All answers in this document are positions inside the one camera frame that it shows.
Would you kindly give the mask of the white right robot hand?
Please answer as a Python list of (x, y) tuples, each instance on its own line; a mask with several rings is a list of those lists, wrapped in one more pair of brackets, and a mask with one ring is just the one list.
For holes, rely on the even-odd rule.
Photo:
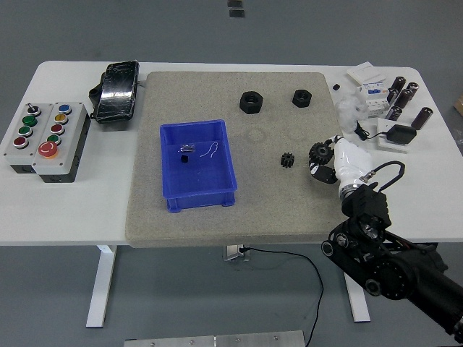
[(344, 137), (334, 136), (310, 148), (309, 169), (318, 181), (339, 182), (339, 195), (342, 195), (363, 184), (360, 178), (373, 169), (373, 160), (367, 151)]

